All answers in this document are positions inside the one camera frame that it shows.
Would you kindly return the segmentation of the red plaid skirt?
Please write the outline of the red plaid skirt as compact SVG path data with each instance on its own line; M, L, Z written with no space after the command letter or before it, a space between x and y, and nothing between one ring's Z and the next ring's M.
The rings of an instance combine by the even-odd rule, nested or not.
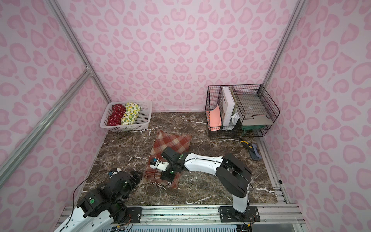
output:
M154 142L154 145L151 149L150 156L147 162L147 166L144 172L144 179L148 180L151 183L157 183L158 185L162 187L172 188L175 189L178 187L178 182L181 177L180 173L177 173L175 175L175 178L172 182L162 180L161 177L161 170L159 169L160 166L157 167L154 166L154 168L151 168L150 162L153 160L153 158L156 158L158 160L161 160L162 162L165 162L165 159L161 156L162 152L166 147L172 148L174 151L178 153L184 153L189 150L191 143L191 136L186 135L176 135L164 132L160 130L157 134L156 140Z

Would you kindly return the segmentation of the lemon print skirt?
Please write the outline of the lemon print skirt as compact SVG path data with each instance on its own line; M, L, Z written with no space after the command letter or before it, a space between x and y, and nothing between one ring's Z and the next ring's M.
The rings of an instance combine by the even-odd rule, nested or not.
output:
M126 112L121 119L121 125L132 125L136 122L142 108L140 105L133 103L133 102L128 102L125 104L126 107Z

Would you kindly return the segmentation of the white plastic basket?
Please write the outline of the white plastic basket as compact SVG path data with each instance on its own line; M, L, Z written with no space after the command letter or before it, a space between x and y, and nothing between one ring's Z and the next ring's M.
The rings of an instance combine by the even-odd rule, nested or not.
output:
M152 101L122 101L107 105L100 127L113 132L141 131L149 127Z

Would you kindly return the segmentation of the red polka dot skirt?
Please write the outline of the red polka dot skirt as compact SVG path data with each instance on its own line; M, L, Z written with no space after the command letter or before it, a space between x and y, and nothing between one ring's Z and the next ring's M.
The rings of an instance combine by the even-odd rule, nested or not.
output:
M112 114L108 118L107 126L120 126L121 119L126 112L126 107L123 104L115 104L112 106Z

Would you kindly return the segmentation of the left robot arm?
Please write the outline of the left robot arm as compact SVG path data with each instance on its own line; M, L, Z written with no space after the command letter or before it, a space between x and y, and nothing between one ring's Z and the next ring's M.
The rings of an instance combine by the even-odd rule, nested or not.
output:
M90 190L80 199L66 220L55 229L56 232L99 232L112 224L112 232L124 230L140 221L142 209L128 208L125 203L143 178L143 172L111 169L109 179Z

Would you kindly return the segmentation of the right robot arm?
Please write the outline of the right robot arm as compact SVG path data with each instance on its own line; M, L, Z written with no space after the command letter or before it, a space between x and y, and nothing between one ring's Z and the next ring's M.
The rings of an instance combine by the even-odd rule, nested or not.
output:
M233 209L246 213L249 206L249 189L252 188L252 171L232 154L223 157L201 156L192 152L178 153L170 147L161 154L163 160L153 158L150 167L161 171L161 180L172 183L182 171L202 172L216 176L232 194Z

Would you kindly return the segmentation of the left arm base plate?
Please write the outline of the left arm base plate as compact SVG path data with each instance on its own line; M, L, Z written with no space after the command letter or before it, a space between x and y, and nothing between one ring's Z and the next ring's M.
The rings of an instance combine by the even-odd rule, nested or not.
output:
M139 224L142 217L142 207L124 207L114 214L113 224Z

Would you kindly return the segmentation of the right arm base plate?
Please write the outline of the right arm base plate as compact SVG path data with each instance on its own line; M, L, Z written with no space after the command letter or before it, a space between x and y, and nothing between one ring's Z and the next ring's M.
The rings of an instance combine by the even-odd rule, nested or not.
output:
M256 206L248 206L244 213L240 213L232 206L220 206L218 208L221 222L260 222L260 214Z

